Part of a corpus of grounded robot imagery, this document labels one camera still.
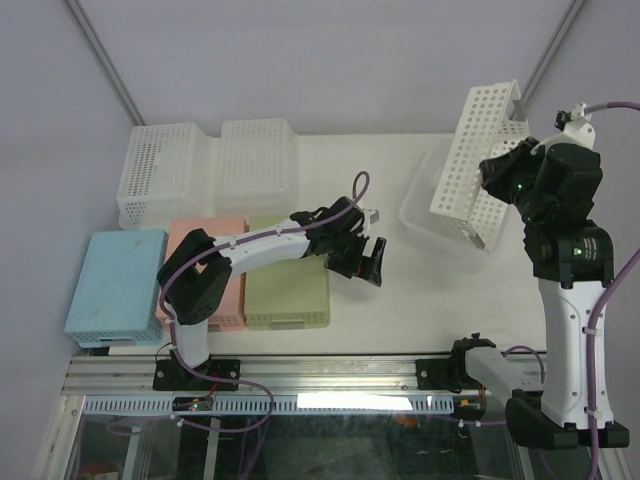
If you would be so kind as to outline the cream white perforated basket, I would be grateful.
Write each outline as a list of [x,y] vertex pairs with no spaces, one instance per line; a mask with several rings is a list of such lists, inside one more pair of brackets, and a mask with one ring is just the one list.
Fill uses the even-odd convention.
[[479,163],[509,152],[528,136],[529,124],[517,81],[471,88],[429,210],[469,240],[476,240],[478,234],[471,219],[483,190]]

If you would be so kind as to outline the yellow-green perforated basket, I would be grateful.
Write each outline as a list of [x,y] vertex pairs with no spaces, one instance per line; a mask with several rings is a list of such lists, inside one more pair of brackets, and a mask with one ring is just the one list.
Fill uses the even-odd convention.
[[277,216],[252,217],[249,233],[267,233],[243,245],[249,254],[244,313],[250,330],[326,328],[330,324],[324,258],[308,254],[309,239]]

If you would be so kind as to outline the small white perforated basket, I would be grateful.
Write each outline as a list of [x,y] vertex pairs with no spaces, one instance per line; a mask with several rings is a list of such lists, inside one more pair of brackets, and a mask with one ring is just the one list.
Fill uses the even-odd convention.
[[399,209],[399,220],[410,237],[419,243],[439,248],[449,255],[480,261],[482,257],[497,257],[502,253],[505,220],[504,203],[481,190],[474,205],[471,224],[478,234],[469,240],[443,217],[429,210],[440,180],[450,143],[443,141],[427,153],[417,168]]

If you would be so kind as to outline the pink perforated basket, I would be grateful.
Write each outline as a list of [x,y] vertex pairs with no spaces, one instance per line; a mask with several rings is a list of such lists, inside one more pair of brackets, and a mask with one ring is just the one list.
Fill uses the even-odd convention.
[[209,250],[223,238],[246,231],[242,217],[174,220],[157,274],[157,318],[167,327],[244,329],[244,277],[231,273],[230,260],[220,252]]

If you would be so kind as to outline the large white perforated basket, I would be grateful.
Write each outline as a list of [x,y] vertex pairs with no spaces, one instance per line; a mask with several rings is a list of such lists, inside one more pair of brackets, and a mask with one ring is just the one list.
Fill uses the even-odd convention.
[[297,136],[278,118],[226,121],[218,137],[193,122],[137,126],[116,195],[124,230],[178,218],[287,214],[298,198]]

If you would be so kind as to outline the light blue perforated basket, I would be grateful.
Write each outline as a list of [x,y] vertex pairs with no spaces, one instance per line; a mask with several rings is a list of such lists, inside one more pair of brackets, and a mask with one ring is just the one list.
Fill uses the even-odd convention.
[[84,349],[159,343],[156,275],[167,239],[162,229],[93,234],[64,332]]

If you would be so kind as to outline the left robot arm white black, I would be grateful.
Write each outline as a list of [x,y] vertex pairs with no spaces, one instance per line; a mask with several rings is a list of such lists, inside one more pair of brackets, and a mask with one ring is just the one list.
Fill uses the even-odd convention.
[[322,257],[324,267],[345,278],[382,285],[387,239],[365,253],[374,210],[341,197],[329,207],[294,212],[268,228],[216,238],[190,231],[157,273],[158,303],[168,316],[175,377],[198,388],[209,377],[207,322],[229,282],[281,261]]

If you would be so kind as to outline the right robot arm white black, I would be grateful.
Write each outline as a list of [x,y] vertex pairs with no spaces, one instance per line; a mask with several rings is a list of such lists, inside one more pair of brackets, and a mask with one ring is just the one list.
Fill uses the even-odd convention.
[[480,164],[482,189],[516,208],[543,303],[546,374],[533,382],[477,334],[454,343],[451,390],[484,386],[504,406],[513,441],[539,450],[625,448],[628,428],[610,408],[604,317],[622,276],[610,235],[589,218],[601,157],[568,141],[528,137]]

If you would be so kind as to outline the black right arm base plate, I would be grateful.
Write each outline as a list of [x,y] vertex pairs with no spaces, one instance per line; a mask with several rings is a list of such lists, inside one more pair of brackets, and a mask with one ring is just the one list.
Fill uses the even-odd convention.
[[460,361],[450,358],[416,360],[415,376],[420,391],[444,390],[459,394],[463,390],[479,390],[481,387],[467,374]]

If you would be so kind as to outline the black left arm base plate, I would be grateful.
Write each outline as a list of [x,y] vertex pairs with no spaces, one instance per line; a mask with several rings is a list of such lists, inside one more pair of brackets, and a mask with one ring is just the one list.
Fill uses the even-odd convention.
[[[207,377],[238,380],[241,373],[241,361],[239,359],[209,359],[195,370]],[[214,386],[217,391],[237,391],[238,386],[233,383],[215,383],[195,376],[185,370],[180,363],[171,357],[158,360],[155,365],[155,374],[152,383],[154,391],[193,391],[209,392]]]

